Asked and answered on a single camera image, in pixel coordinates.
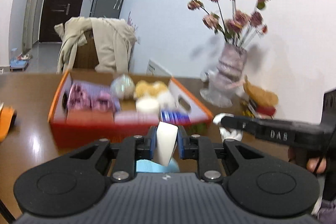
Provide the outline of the person's right hand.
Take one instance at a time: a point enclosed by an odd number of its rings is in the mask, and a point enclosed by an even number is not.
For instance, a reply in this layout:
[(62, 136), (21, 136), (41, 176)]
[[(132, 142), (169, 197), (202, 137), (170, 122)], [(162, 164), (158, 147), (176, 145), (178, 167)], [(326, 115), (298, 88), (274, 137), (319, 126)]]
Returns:
[(314, 174), (322, 174), (326, 170), (327, 161), (324, 157), (308, 158), (309, 153), (303, 148), (289, 147), (288, 160), (289, 162), (301, 166)]

